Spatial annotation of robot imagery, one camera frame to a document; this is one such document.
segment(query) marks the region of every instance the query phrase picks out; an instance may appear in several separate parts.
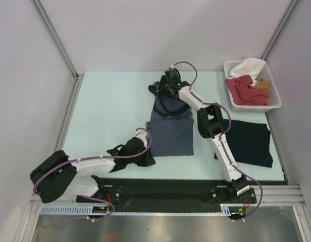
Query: light blue table surface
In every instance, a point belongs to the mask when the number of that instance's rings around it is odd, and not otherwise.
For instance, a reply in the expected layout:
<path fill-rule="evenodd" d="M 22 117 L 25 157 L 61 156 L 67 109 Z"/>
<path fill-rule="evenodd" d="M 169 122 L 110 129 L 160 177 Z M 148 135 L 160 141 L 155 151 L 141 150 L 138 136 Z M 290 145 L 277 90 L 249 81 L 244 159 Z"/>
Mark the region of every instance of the light blue table surface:
<path fill-rule="evenodd" d="M 150 120 L 154 95 L 148 85 L 159 81 L 164 72 L 86 72 L 64 150 L 67 155 L 86 157 L 106 154 L 106 150 L 125 144 L 137 127 L 145 128 Z M 181 72 L 183 80 L 191 81 L 194 72 Z M 199 72 L 194 90 L 209 102 L 225 106 L 232 119 L 265 123 L 264 113 L 233 112 L 223 72 Z M 194 155 L 156 157 L 156 165 L 138 167 L 129 164 L 124 170 L 100 173 L 101 177 L 162 179 L 224 179 L 222 164 L 214 159 L 210 144 L 203 139 L 194 122 Z M 272 168 L 238 163 L 241 170 L 258 180 L 284 180 L 273 139 L 270 139 Z"/>

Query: folded shirt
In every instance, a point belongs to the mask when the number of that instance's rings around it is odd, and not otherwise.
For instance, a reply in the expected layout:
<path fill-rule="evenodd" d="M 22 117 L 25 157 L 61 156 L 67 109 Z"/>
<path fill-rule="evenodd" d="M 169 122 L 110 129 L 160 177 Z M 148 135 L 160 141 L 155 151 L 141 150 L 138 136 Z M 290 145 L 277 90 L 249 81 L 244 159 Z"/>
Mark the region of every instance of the folded shirt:
<path fill-rule="evenodd" d="M 178 95 L 167 97 L 157 93 L 159 82 L 150 85 L 155 95 L 150 122 L 146 129 L 151 133 L 151 153 L 156 156 L 194 155 L 191 108 Z"/>
<path fill-rule="evenodd" d="M 224 119 L 222 123 L 224 129 L 227 129 L 228 120 Z M 266 124 L 232 120 L 226 140 L 236 162 L 272 167 L 270 131 Z"/>
<path fill-rule="evenodd" d="M 250 75 L 225 80 L 230 90 L 233 101 L 237 105 L 267 106 L 269 97 L 268 89 L 257 89 Z"/>
<path fill-rule="evenodd" d="M 194 155 L 193 124 L 191 118 L 147 122 L 152 136 L 150 147 L 153 157 Z"/>

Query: metal floor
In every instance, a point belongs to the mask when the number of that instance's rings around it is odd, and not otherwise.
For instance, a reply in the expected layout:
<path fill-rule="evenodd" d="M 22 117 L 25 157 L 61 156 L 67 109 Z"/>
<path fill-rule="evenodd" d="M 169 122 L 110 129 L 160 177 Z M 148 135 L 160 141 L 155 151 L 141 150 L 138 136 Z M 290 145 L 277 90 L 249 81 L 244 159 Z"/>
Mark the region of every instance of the metal floor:
<path fill-rule="evenodd" d="M 292 207 L 261 207 L 246 222 L 227 217 L 111 216 L 92 223 L 86 219 L 42 228 L 69 219 L 40 215 L 32 242 L 297 242 L 303 241 Z"/>

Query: robotic arm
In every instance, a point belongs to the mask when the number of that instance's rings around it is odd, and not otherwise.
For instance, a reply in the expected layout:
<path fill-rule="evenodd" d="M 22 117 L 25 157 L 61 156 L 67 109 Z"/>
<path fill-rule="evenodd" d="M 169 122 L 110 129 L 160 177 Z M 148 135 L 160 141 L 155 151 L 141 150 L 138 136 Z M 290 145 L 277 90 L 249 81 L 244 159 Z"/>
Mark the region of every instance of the robotic arm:
<path fill-rule="evenodd" d="M 43 203 L 53 202 L 61 195 L 102 199 L 105 186 L 97 176 L 99 173 L 122 170 L 130 163 L 138 166 L 151 166 L 156 163 L 149 149 L 151 139 L 147 145 L 148 132 L 136 130 L 135 133 L 136 136 L 125 145 L 108 150 L 111 156 L 106 154 L 77 158 L 67 156 L 63 150 L 56 151 L 31 172 L 34 193 L 40 196 Z M 77 202 L 84 201 L 77 197 Z"/>
<path fill-rule="evenodd" d="M 230 182 L 234 195 L 239 196 L 248 191 L 250 187 L 246 177 L 235 169 L 238 166 L 227 144 L 226 136 L 223 134 L 223 117 L 220 107 L 205 104 L 208 102 L 195 94 L 188 82 L 181 81 L 176 68 L 165 71 L 165 76 L 162 76 L 160 80 L 158 92 L 169 97 L 178 95 L 180 100 L 186 102 L 197 112 L 198 131 L 211 144 L 218 159 L 223 162 L 225 180 Z"/>
<path fill-rule="evenodd" d="M 228 147 L 224 128 L 222 126 L 222 113 L 219 105 L 205 102 L 190 88 L 189 83 L 182 82 L 177 69 L 165 71 L 162 76 L 158 92 L 172 97 L 178 97 L 197 112 L 197 126 L 200 135 L 214 148 L 225 171 L 225 180 L 228 182 L 226 190 L 222 193 L 228 201 L 243 202 L 248 193 L 254 195 L 246 177 L 237 169 L 237 164 Z M 34 184 L 34 193 L 39 194 L 43 203 L 50 203 L 61 195 L 77 195 L 77 202 L 89 202 L 79 195 L 102 199 L 105 195 L 105 186 L 97 175 L 101 172 L 115 172 L 124 169 L 127 164 L 135 163 L 138 166 L 155 164 L 150 152 L 151 139 L 147 130 L 136 131 L 136 136 L 125 145 L 119 145 L 108 150 L 107 155 L 76 158 L 68 157 L 64 151 L 56 151 L 39 167 L 32 171 L 30 178 Z M 216 197 L 216 189 L 211 189 L 212 197 Z M 213 202 L 222 202 L 225 199 L 213 199 Z"/>

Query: black cloth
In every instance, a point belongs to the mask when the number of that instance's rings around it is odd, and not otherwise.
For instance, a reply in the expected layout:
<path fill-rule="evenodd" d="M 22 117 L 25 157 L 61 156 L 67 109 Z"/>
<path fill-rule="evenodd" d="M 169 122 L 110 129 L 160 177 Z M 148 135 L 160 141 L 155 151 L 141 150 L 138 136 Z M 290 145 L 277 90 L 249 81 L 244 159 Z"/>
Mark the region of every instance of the black cloth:
<path fill-rule="evenodd" d="M 223 120 L 223 127 L 227 129 L 228 120 Z M 269 150 L 270 131 L 266 124 L 232 120 L 226 140 L 236 162 L 272 167 L 273 158 Z"/>

